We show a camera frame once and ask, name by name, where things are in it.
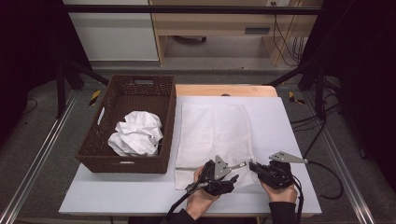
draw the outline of hand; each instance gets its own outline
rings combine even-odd
[[[194,172],[194,182],[198,180],[204,166],[201,166]],[[203,189],[195,191],[187,200],[187,213],[194,219],[201,217],[212,203],[217,200],[220,196],[213,196],[206,193]]]
[[[263,183],[261,180],[260,183],[267,192],[271,203],[274,202],[296,203],[297,190],[294,188],[293,184],[285,189],[273,189],[268,185],[266,185],[265,183]]]

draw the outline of white tabletop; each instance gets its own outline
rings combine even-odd
[[[165,175],[93,174],[81,164],[59,212],[82,216],[166,214],[185,193],[185,190],[175,190],[174,178],[183,103],[244,105],[251,123],[253,153],[259,163],[268,164],[268,157],[278,151],[302,157],[285,108],[278,97],[178,96],[171,156]],[[291,171],[303,185],[303,216],[320,214],[318,198],[305,165],[294,163]],[[185,203],[176,212],[185,207]],[[221,195],[205,215],[255,217],[268,214],[268,197],[259,184],[254,184]]]

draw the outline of wicker basket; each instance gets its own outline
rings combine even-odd
[[[173,77],[115,75],[76,158],[93,173],[165,174],[175,122],[176,89]],[[132,111],[157,115],[163,127],[158,156],[122,157],[107,140],[119,121]]]

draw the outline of folded white cloth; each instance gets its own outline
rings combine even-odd
[[[193,181],[193,168],[215,161],[219,155],[230,167],[255,161],[251,148],[248,114],[242,105],[183,104],[177,152],[176,189]],[[239,175],[235,188],[257,182],[248,164],[232,170],[224,179]]]
[[[111,134],[108,145],[120,156],[155,156],[163,138],[161,121],[157,115],[134,111],[118,122],[116,133]]]

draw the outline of white towel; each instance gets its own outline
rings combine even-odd
[[[118,122],[116,133],[111,134],[108,145],[120,156],[155,156],[163,138],[158,116],[146,111],[134,111]]]
[[[215,161],[216,155],[230,167],[255,161],[250,138],[248,114],[242,105],[183,104],[176,189],[184,189],[193,181],[193,171],[189,169],[209,160]],[[248,165],[232,170],[225,180],[235,175],[239,175],[235,188],[257,182],[257,175],[248,169]]]

